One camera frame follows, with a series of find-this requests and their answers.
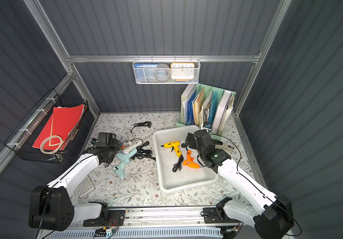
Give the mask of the white plastic storage box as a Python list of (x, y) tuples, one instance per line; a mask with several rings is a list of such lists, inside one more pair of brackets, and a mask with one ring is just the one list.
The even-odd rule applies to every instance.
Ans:
[[(181, 190), (213, 184), (219, 180), (219, 175), (213, 172), (210, 168), (202, 167), (194, 169), (188, 166), (181, 166), (181, 170), (173, 172), (173, 165), (178, 162), (176, 153), (171, 148), (164, 148), (161, 145), (171, 142), (179, 141), (180, 144), (185, 142), (187, 134), (194, 133), (199, 130), (196, 125), (176, 127), (170, 129), (159, 130), (153, 134), (154, 152), (157, 164), (157, 173), (159, 179), (160, 190), (164, 193), (174, 193)], [(186, 153), (191, 150), (191, 157), (194, 162), (197, 161), (198, 153), (191, 148), (179, 149), (183, 155), (183, 161), (186, 160)]]

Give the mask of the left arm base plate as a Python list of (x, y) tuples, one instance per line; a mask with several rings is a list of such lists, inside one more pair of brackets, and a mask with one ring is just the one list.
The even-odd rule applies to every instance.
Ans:
[(84, 227), (108, 227), (122, 226), (125, 219), (125, 210), (108, 210), (100, 214), (96, 219), (83, 222)]

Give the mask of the mint green glue gun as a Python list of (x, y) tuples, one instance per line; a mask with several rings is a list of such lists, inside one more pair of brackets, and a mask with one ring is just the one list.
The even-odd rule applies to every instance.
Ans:
[(137, 153), (137, 149), (135, 148), (132, 151), (128, 152), (127, 154), (118, 153), (115, 155), (115, 157), (119, 159), (121, 163), (119, 165), (114, 166), (113, 171), (120, 179), (123, 180), (125, 178), (124, 167), (125, 165), (130, 163), (131, 158), (134, 157), (136, 153)]

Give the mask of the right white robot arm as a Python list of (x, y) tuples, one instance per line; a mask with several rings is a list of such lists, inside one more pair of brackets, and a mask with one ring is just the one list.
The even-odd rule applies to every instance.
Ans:
[(281, 239), (294, 227), (292, 202), (277, 196), (246, 172), (223, 149), (216, 148), (205, 129), (188, 133), (185, 143), (198, 152), (204, 165), (230, 182), (252, 205), (247, 209), (230, 197), (217, 204), (218, 215), (252, 226), (262, 239)]

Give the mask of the yellow hot glue gun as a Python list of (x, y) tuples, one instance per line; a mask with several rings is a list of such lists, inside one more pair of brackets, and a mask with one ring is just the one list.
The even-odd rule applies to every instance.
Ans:
[(178, 157), (178, 162), (173, 165), (173, 169), (172, 169), (173, 172), (180, 171), (182, 162), (183, 162), (183, 155), (179, 149), (179, 145), (180, 145), (179, 141), (171, 141), (171, 142), (161, 145), (161, 147), (164, 147), (164, 148), (171, 148), (172, 149), (171, 151), (172, 152), (174, 151), (176, 153), (176, 156)]

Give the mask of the orange hot glue gun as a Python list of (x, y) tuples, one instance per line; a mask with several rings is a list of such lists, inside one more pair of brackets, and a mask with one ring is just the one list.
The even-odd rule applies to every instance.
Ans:
[(188, 150), (186, 153), (186, 160), (183, 161), (183, 166), (188, 166), (189, 168), (198, 169), (200, 168), (199, 164), (195, 163), (194, 158), (191, 157), (191, 150)]

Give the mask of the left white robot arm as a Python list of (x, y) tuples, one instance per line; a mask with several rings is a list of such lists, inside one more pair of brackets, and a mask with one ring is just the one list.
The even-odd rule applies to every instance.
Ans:
[(101, 132), (76, 162), (46, 186), (33, 189), (30, 198), (29, 227), (64, 231), (71, 224), (99, 226), (109, 221), (106, 203), (74, 205), (71, 195), (82, 180), (101, 163), (110, 164), (123, 143), (114, 133)]

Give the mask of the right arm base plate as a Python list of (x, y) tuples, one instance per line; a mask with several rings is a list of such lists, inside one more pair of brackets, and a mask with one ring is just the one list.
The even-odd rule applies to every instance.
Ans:
[(200, 215), (204, 218), (206, 224), (241, 223), (239, 220), (230, 219), (225, 215), (223, 210), (219, 210), (218, 208), (203, 208)]

